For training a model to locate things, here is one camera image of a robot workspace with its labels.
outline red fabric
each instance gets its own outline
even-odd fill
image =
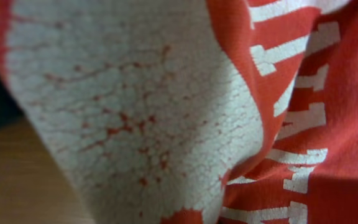
[[[243,176],[256,182],[226,186],[223,206],[240,211],[257,211],[287,208],[296,202],[307,206],[308,223],[358,223],[358,1],[354,0],[332,14],[321,15],[315,7],[304,7],[251,24],[248,7],[273,2],[277,1],[207,0],[216,40],[250,88],[264,129],[261,151],[228,173],[229,180]],[[0,2],[0,74],[4,80],[4,36],[8,28],[10,3]],[[263,45],[265,50],[271,49],[318,31],[320,24],[328,22],[339,26],[341,39],[338,43],[307,57],[296,54],[281,60],[275,63],[276,71],[272,75],[259,74],[250,54],[251,46]],[[313,87],[295,86],[288,112],[308,111],[313,103],[322,103],[326,124],[275,141],[280,128],[291,125],[284,122],[286,113],[273,116],[277,99],[296,73],[298,78],[313,77],[324,65],[329,65],[324,88],[315,91]],[[326,148],[328,153],[319,163],[284,164],[266,158],[272,148],[301,155],[311,149]],[[294,169],[314,167],[307,176],[306,192],[283,188],[285,180],[295,178],[290,166]],[[288,223],[289,218],[262,221]],[[224,215],[220,222],[244,223]],[[197,224],[202,223],[202,216],[200,211],[182,210],[172,217],[163,218],[161,223]]]

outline wooden surface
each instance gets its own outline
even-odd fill
[[[93,224],[30,124],[0,130],[0,224]]]

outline red cloth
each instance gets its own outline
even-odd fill
[[[98,223],[358,223],[358,0],[61,4],[0,1],[0,74]]]

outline cracked paint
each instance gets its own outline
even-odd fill
[[[16,0],[12,16],[9,86],[98,223],[215,223],[264,132],[206,3]]]

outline wooden table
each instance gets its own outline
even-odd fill
[[[0,224],[93,224],[30,124],[0,129]]]

